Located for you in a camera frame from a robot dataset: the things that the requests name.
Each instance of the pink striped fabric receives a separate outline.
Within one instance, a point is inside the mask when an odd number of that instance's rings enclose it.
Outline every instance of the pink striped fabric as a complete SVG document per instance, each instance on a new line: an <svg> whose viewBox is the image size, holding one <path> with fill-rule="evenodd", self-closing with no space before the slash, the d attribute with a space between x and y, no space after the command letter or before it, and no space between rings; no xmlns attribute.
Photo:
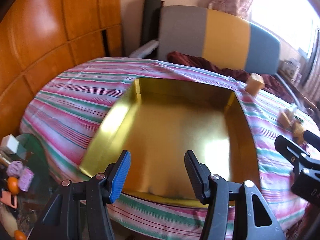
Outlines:
<svg viewBox="0 0 320 240"><path fill-rule="evenodd" d="M78 167L85 151L113 103L138 77L156 77L207 83L232 89L246 115L257 149L261 192L287 230L304 214L306 201L290 191L292 166L275 151L274 140L288 130L277 125L280 110L288 106L265 91L253 98L245 84L206 70L167 62L132 58L98 58L71 68L46 84L26 108L22 133L42 142L53 176L61 181L88 179ZM298 111L306 127L320 134L312 119ZM310 147L313 155L318 152ZM121 195L108 206L111 218L131 230L160 239L200 236L206 209L171 207ZM234 210L229 210L227 239L232 238Z"/></svg>

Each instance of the wooden wardrobe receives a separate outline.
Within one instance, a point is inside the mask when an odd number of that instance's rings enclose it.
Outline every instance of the wooden wardrobe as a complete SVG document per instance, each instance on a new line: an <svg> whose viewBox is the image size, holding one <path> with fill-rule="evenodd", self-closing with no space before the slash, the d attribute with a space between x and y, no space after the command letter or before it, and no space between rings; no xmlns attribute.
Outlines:
<svg viewBox="0 0 320 240"><path fill-rule="evenodd" d="M122 56L120 0L15 0L0 22L0 137L64 70Z"/></svg>

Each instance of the gold box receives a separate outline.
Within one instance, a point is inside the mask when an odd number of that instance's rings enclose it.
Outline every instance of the gold box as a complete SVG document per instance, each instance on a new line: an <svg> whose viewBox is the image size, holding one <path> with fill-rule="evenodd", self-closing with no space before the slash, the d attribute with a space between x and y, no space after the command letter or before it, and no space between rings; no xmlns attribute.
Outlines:
<svg viewBox="0 0 320 240"><path fill-rule="evenodd" d="M202 207L184 167L198 161L224 179L259 187L256 149L232 90L181 80L138 78L110 109L80 170L92 177L123 149L132 155L123 192L172 205Z"/></svg>

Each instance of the wooden block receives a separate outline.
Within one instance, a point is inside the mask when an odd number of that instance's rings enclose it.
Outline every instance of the wooden block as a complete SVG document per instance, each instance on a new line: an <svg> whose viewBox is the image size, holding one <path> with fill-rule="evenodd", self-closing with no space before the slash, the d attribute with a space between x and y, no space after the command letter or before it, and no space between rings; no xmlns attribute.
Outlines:
<svg viewBox="0 0 320 240"><path fill-rule="evenodd" d="M291 122L285 112L281 111L278 116L277 121L282 125L284 129L288 129L291 126Z"/></svg>
<svg viewBox="0 0 320 240"><path fill-rule="evenodd" d="M296 144L301 145L304 143L303 133L306 129L300 123L296 123L293 129L293 139Z"/></svg>
<svg viewBox="0 0 320 240"><path fill-rule="evenodd" d="M250 95L255 97L262 88L264 88L264 81L262 76L252 73L247 81L245 91L247 91Z"/></svg>

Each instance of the chair backrest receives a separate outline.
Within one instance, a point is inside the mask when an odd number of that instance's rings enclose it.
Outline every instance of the chair backrest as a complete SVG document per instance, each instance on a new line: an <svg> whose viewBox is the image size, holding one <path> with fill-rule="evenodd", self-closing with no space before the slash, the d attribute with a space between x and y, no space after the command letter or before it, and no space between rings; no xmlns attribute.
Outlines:
<svg viewBox="0 0 320 240"><path fill-rule="evenodd" d="M204 57L219 68L249 73L275 74L279 65L279 40L239 17L194 6L162 8L158 59L171 51Z"/></svg>

